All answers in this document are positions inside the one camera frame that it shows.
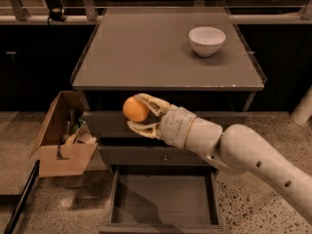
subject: ceramic bowl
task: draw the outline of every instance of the ceramic bowl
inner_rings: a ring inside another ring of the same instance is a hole
[[[189,32],[188,38],[197,55],[210,57],[221,48],[226,36],[215,27],[196,27]]]

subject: gray cabinet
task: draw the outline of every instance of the gray cabinet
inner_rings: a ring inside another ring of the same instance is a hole
[[[225,47],[211,58],[188,45],[187,34],[198,25],[226,33]],[[100,233],[226,233],[215,168],[186,149],[133,133],[122,107],[128,97],[148,93],[200,117],[241,122],[248,98],[263,89],[258,71],[223,8],[106,10],[72,76],[114,174],[109,220]],[[149,115],[144,123],[159,120]]]

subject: cardboard box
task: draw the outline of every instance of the cardboard box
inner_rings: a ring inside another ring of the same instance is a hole
[[[62,144],[61,136],[64,122],[69,120],[69,109],[75,109],[82,115],[84,108],[79,94],[74,91],[60,92],[51,103],[30,153],[32,156],[34,152],[39,152],[39,177],[81,175],[88,170],[92,157],[98,152],[97,143]],[[100,160],[91,163],[92,171],[97,169],[94,163],[102,165],[101,170],[105,169]]]

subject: speckled floor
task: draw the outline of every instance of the speckled floor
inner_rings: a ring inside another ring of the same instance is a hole
[[[0,195],[21,192],[35,160],[28,154],[44,117],[44,112],[0,112]],[[298,126],[287,112],[254,112],[246,125],[312,176],[311,119]],[[107,221],[110,189],[108,172],[37,179],[16,233],[98,233]],[[219,174],[216,190],[223,225],[233,234],[312,233],[312,226],[279,194],[249,173]],[[11,205],[0,205],[0,233],[11,213]]]

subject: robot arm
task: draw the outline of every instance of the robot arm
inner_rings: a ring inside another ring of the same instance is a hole
[[[146,126],[129,121],[133,131],[193,151],[222,172],[254,174],[312,224],[312,177],[286,160],[254,130],[232,125],[223,132],[220,125],[198,118],[185,108],[165,104],[147,94],[138,94],[136,98],[153,108],[153,112],[157,106],[165,105],[165,109],[157,115],[163,115],[159,123]]]

